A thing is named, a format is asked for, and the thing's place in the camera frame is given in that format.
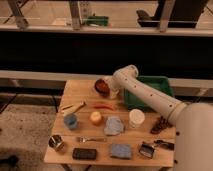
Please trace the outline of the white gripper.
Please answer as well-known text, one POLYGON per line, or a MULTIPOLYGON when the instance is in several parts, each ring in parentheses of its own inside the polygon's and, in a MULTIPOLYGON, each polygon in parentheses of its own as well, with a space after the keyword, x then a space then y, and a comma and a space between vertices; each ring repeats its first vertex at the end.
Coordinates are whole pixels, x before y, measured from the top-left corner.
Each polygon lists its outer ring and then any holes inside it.
POLYGON ((113 78, 111 76, 106 76, 104 78, 104 82, 108 85, 108 87, 110 89, 109 98, 115 99, 120 92, 119 86, 116 84, 116 82, 113 80, 113 78))

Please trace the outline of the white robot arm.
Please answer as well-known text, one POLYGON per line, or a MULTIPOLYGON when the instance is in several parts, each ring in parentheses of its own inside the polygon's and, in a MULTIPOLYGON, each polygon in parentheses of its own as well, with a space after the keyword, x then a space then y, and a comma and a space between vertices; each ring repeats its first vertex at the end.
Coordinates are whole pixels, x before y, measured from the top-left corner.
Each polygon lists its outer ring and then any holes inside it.
POLYGON ((176 128, 173 171, 213 171, 213 106, 187 105, 138 81, 138 74, 128 65, 104 81, 111 91, 128 90, 176 128))

